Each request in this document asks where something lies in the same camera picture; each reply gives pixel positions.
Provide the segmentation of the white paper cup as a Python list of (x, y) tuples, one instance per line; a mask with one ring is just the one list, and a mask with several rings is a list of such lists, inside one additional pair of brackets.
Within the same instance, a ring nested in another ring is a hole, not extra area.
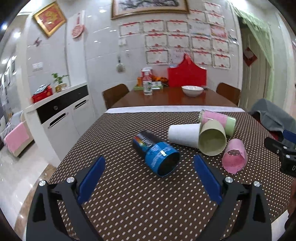
[(168, 140), (171, 143), (198, 148), (201, 124), (171, 125), (168, 130)]

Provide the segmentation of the pink green cup stack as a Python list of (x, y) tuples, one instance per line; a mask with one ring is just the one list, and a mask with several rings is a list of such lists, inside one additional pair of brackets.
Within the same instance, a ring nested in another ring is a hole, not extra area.
[(209, 110), (202, 110), (199, 114), (198, 121), (202, 125), (206, 122), (216, 120), (218, 121), (223, 127), (224, 131), (227, 136), (232, 137), (234, 135), (235, 125), (236, 125), (236, 118), (230, 117), (225, 114), (209, 111)]

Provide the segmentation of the beige green cup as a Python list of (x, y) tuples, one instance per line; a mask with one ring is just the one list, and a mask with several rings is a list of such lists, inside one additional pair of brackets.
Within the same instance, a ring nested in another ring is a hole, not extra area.
[(207, 156), (217, 156), (226, 148), (227, 138), (224, 127), (217, 120), (209, 120), (202, 125), (198, 149)]

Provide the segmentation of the blue black printed cup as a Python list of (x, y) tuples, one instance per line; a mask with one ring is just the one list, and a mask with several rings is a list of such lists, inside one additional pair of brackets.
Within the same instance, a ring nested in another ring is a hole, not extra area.
[(173, 172), (181, 158), (179, 151), (149, 130), (138, 133), (132, 139), (132, 146), (146, 165), (160, 177)]

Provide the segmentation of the right brown wooden chair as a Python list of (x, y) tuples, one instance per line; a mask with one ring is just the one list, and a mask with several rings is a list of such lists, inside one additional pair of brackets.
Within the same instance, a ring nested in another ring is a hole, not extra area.
[(226, 83), (219, 83), (216, 89), (216, 93), (225, 97), (235, 105), (239, 104), (241, 90), (238, 88), (235, 88)]

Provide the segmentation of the red diamond door decoration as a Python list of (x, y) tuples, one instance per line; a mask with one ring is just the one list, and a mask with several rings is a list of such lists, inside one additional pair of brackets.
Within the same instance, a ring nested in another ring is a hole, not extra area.
[(250, 67), (257, 60), (257, 56), (253, 53), (253, 51), (249, 47), (247, 47), (243, 51), (243, 60), (246, 63), (246, 65)]

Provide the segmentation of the green door curtain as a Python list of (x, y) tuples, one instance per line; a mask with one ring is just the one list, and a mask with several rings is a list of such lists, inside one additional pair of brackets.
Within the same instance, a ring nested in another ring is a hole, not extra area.
[(232, 5), (234, 8), (234, 12), (237, 16), (243, 19), (243, 22), (248, 26), (251, 30), (252, 34), (254, 35), (257, 43), (260, 46), (269, 66), (269, 79), (267, 84), (267, 91), (266, 91), (266, 99), (269, 101), (273, 101), (274, 96), (274, 47), (273, 47), (273, 39), (271, 36), (271, 31), (269, 25), (265, 23), (263, 20), (255, 17), (251, 13), (247, 13), (243, 10)]

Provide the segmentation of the red gift bag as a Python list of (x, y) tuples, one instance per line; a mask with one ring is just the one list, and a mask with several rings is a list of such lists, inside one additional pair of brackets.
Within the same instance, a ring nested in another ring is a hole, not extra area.
[(168, 68), (168, 86), (206, 86), (207, 70), (197, 66), (188, 54), (184, 54), (184, 58), (177, 67)]

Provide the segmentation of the green tray with items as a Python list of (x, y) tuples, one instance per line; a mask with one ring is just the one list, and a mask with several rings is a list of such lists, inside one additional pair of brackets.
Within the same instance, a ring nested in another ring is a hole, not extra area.
[[(150, 83), (148, 84), (148, 87), (151, 90), (161, 90), (163, 89), (164, 86), (168, 86), (168, 79), (165, 77), (156, 77), (153, 76), (152, 80), (150, 81)], [(145, 86), (143, 84), (143, 78), (142, 77), (138, 77), (137, 78), (137, 84), (136, 86), (133, 88), (133, 90), (135, 91), (140, 91), (140, 90), (144, 90)]]

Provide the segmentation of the small potted green plant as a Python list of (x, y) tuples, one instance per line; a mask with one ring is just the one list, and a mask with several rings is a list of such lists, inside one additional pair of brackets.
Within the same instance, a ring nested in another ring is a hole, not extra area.
[(54, 83), (57, 84), (55, 86), (56, 92), (61, 92), (62, 90), (64, 90), (67, 87), (67, 84), (65, 82), (63, 82), (63, 79), (68, 77), (68, 75), (59, 76), (58, 73), (52, 73), (52, 76), (54, 78)]

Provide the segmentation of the clear spray bottle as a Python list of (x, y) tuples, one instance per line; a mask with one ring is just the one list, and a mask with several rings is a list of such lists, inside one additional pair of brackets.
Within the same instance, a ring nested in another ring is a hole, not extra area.
[(144, 88), (144, 95), (152, 95), (152, 72), (151, 68), (146, 67), (142, 69), (142, 85)]

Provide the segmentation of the gold framed red picture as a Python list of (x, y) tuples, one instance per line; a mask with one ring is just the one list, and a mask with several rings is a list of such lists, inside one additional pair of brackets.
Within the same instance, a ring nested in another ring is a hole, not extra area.
[(65, 15), (56, 1), (35, 13), (33, 18), (47, 38), (51, 37), (53, 33), (67, 22)]

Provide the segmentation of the large framed blossom painting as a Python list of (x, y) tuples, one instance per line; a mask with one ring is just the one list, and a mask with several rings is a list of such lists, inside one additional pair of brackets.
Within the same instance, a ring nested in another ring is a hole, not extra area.
[(177, 13), (188, 14), (190, 11), (188, 1), (179, 0), (126, 0), (111, 1), (111, 19), (126, 16), (152, 14), (152, 13)]

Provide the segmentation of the white wall light switch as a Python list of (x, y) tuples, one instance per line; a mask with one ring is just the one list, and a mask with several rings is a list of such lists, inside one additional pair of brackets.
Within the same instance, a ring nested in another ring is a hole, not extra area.
[(33, 71), (38, 71), (43, 69), (43, 62), (32, 64)]

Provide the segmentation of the red round wall ornament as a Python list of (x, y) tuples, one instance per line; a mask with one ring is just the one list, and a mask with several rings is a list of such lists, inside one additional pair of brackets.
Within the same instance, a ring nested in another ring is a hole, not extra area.
[(71, 36), (73, 39), (80, 37), (84, 31), (84, 25), (81, 23), (80, 18), (81, 18), (81, 14), (78, 13), (76, 18), (76, 25), (74, 26), (71, 32)]

